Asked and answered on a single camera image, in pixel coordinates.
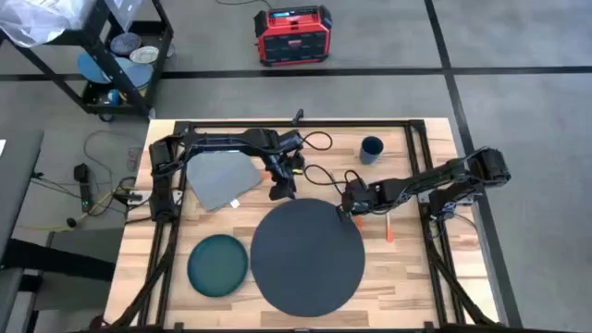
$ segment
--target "white plate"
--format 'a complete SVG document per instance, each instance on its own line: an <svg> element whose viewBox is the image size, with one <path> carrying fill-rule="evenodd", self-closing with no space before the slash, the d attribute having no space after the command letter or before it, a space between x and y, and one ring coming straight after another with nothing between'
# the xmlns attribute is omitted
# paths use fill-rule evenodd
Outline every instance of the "white plate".
<svg viewBox="0 0 592 333"><path fill-rule="evenodd" d="M154 46L144 46L134 50L129 59L137 64L152 64L158 58L158 49Z"/></svg>

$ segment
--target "red portable power station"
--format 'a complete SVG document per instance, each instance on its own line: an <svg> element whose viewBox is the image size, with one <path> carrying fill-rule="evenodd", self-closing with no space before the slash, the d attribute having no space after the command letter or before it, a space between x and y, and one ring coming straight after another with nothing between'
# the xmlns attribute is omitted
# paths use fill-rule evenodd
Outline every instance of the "red portable power station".
<svg viewBox="0 0 592 333"><path fill-rule="evenodd" d="M262 10L254 20L259 57L265 66L327 59L333 22L325 6Z"/></svg>

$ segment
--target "plastic bag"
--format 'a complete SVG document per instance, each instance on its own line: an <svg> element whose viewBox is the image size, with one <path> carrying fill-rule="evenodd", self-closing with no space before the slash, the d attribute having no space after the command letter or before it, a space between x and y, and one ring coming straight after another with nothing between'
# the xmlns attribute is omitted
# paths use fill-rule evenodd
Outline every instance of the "plastic bag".
<svg viewBox="0 0 592 333"><path fill-rule="evenodd" d="M82 25L88 0L0 0L0 28L17 45L53 41L66 29Z"/></svg>

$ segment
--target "dark blue mug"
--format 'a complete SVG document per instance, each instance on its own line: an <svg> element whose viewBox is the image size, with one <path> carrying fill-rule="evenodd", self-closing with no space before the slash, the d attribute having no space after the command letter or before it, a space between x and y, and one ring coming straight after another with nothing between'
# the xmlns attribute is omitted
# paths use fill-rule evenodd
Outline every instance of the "dark blue mug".
<svg viewBox="0 0 592 333"><path fill-rule="evenodd" d="M362 148L360 149L360 161L362 161L362 164L364 165L374 163L384 148L384 143L382 143L382 141L377 137L366 137L362 141Z"/></svg>

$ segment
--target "cart wheel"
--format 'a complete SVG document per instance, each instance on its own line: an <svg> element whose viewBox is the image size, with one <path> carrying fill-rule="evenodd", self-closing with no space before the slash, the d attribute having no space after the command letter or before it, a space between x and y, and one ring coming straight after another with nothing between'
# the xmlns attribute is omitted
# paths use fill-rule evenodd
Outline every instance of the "cart wheel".
<svg viewBox="0 0 592 333"><path fill-rule="evenodd" d="M115 119L115 116L113 114L100 114L99 119L104 122L111 122Z"/></svg>
<svg viewBox="0 0 592 333"><path fill-rule="evenodd" d="M156 119L156 110L154 110L154 108L150 109L150 112L148 112L148 120L155 120Z"/></svg>

